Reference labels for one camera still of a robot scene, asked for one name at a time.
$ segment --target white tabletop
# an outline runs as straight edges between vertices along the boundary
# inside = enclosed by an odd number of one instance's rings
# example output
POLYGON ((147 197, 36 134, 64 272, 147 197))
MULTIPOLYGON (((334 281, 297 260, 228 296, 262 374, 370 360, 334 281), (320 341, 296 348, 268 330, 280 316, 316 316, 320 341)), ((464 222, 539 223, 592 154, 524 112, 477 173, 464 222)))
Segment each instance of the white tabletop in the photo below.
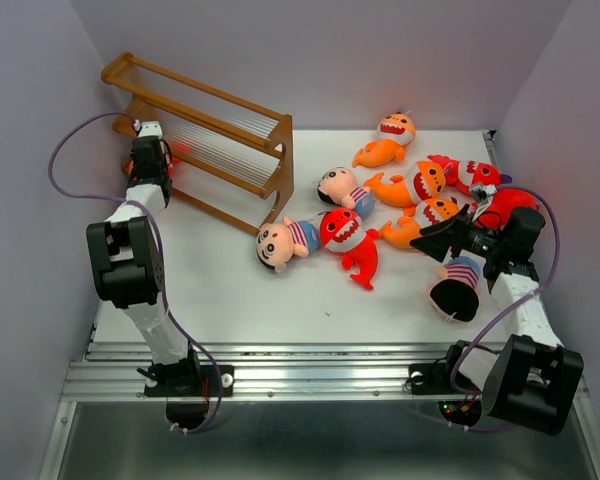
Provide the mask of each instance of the white tabletop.
MULTIPOLYGON (((371 131, 294 132, 295 192, 284 214, 302 220, 328 209, 316 195, 318 180, 329 168, 350 167, 355 152, 372 138, 371 131)), ((387 176, 404 173, 428 154, 489 162, 479 131, 419 131, 405 163, 379 170, 387 176)), ((184 172, 188 168, 176 170, 180 187, 186 184, 195 190, 202 179, 200 189, 233 203, 232 211, 255 205, 258 218, 264 218, 268 206, 262 200, 246 192, 233 197, 233 191, 226 193, 230 190, 226 184, 211 188, 206 177, 184 172)), ((357 167, 355 173, 362 182, 376 171, 357 167)), ((467 200, 452 187, 445 192, 444 196, 467 200)), ((376 202, 365 227, 379 228, 400 216, 399 209, 376 202)), ((471 340, 498 313, 483 280, 476 318, 468 324, 443 322, 424 293, 436 280, 437 262, 418 252, 396 250, 382 240, 377 241, 375 290, 367 292, 349 279, 339 257, 326 251, 293 259, 285 272, 275 274, 258 262, 252 236, 177 199, 160 214, 158 224, 172 311, 202 342, 453 343, 471 340)), ((505 340, 502 326, 487 336, 487 341, 505 340)), ((142 337, 129 318, 106 302, 97 315, 94 341, 142 342, 142 337)))

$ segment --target stuffed toy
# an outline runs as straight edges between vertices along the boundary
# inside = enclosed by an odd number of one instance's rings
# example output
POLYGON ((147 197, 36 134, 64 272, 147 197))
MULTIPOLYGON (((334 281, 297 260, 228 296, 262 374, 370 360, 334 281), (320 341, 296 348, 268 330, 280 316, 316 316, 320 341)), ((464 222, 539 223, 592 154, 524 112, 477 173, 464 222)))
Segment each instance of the stuffed toy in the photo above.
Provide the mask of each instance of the stuffed toy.
POLYGON ((364 182, 373 194, 393 207, 413 207, 429 198, 440 195, 446 185, 444 170, 437 163, 416 162, 406 176, 394 175, 391 183, 382 183, 384 173, 380 172, 364 182))
POLYGON ((437 268, 440 281, 427 288, 433 308, 446 321, 469 322, 478 311, 480 300, 480 267, 469 258, 460 256, 437 268))
POLYGON ((404 150, 416 138, 416 126, 404 113, 394 113, 382 119, 376 131, 378 140, 370 142, 358 150, 353 159, 353 167, 379 167, 391 160, 402 162, 404 150))
POLYGON ((414 211, 398 219, 399 227, 387 222, 380 229, 380 238, 396 248, 412 248, 411 240, 420 237, 420 230, 449 220, 458 213, 456 199, 430 198, 418 204, 414 211))
POLYGON ((488 163, 462 162, 445 155, 429 155, 427 158, 444 169, 447 185, 456 187, 465 195, 471 195, 471 185, 476 183, 496 187, 503 183, 511 183, 509 175, 501 174, 496 167, 488 163))
POLYGON ((492 197, 491 205, 473 222, 479 227, 502 230, 516 207, 538 209, 536 199, 530 193, 517 188, 503 188, 492 197))
POLYGON ((328 251, 342 255, 342 268, 349 271, 357 265, 360 271, 351 279, 366 290, 373 290, 371 280, 378 269, 378 250, 375 240, 378 231, 366 232, 360 216, 350 208, 340 207, 322 217, 320 243, 328 251))
POLYGON ((375 201, 370 191, 369 187, 359 187, 353 172, 344 167, 329 170, 318 185, 318 196, 323 202, 355 210, 362 218, 373 211, 375 201))
POLYGON ((320 246, 320 218, 292 222, 284 217, 282 223, 265 223, 256 236, 258 259, 276 273, 283 272, 287 262, 297 255, 306 257, 320 246))

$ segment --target orange shark plush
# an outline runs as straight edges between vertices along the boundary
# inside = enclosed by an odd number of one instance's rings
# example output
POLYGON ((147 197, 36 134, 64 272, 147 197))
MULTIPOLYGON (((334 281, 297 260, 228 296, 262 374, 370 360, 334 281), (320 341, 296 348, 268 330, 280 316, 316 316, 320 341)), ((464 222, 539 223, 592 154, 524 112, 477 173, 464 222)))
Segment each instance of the orange shark plush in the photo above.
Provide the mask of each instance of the orange shark plush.
POLYGON ((352 163, 354 167, 379 167, 393 159, 404 161, 405 148, 416 138, 416 126, 406 114, 398 112, 382 119, 377 134, 377 141, 358 150, 352 163))
POLYGON ((455 198, 430 198, 418 204, 415 211, 407 213, 398 220, 398 228, 392 228, 387 222, 380 229, 380 238, 396 248, 412 248, 411 240, 420 237, 420 230, 449 220, 459 212, 455 198))
POLYGON ((415 207, 418 203, 440 195, 446 185, 444 170, 434 162, 416 162, 406 176, 394 175, 391 184, 382 183, 384 173, 364 182, 381 202, 393 207, 415 207))

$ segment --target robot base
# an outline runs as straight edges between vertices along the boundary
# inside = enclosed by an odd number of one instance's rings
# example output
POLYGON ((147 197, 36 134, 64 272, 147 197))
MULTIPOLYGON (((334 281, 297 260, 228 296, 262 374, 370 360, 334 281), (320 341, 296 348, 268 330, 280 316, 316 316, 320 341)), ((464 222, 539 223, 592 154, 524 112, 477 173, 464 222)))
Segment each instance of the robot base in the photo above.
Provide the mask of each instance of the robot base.
MULTIPOLYGON (((149 373, 152 373, 154 365, 149 367, 149 373)), ((226 374, 233 378, 235 368, 232 365, 220 365, 220 373, 224 376, 226 374)), ((174 398, 174 397, 198 397, 202 398, 203 388, 205 383, 208 381, 207 395, 209 397, 217 397, 222 388, 222 397, 233 396, 233 383, 228 387, 223 387, 218 384, 218 376, 216 375, 213 365, 202 365, 199 367, 200 376, 198 379, 192 379, 186 385, 183 384, 171 384, 171 383, 158 383, 154 385, 154 382, 148 381, 144 387, 144 396, 149 398, 174 398)))
MULTIPOLYGON (((451 345, 444 359, 430 363, 412 363, 409 365, 409 377, 411 383, 411 393, 414 395, 446 395, 457 393, 450 382, 451 370, 456 364, 464 342, 459 341, 451 345)), ((471 380, 462 374, 458 374, 456 379, 458 385, 467 390, 476 388, 471 380)))

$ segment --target white wall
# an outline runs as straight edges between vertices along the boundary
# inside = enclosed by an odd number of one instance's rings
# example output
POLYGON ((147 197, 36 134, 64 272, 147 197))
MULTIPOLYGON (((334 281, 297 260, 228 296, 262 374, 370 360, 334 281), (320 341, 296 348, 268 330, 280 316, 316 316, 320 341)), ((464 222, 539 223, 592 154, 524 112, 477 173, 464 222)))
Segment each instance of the white wall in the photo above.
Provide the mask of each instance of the white wall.
MULTIPOLYGON (((558 216, 562 261, 544 298, 558 335, 584 356, 600 421, 600 0, 572 3, 496 138, 515 182, 558 216)), ((545 233, 545 273, 551 250, 545 233)))
POLYGON ((129 50, 301 128, 495 128, 566 0, 72 0, 105 63, 129 50))
MULTIPOLYGON (((0 479, 37 477, 94 318, 85 227, 111 206, 63 199, 46 163, 72 126, 112 108, 101 68, 66 0, 0 1, 0 479)), ((121 193, 121 147, 108 122, 93 126, 67 145, 59 180, 121 193)))

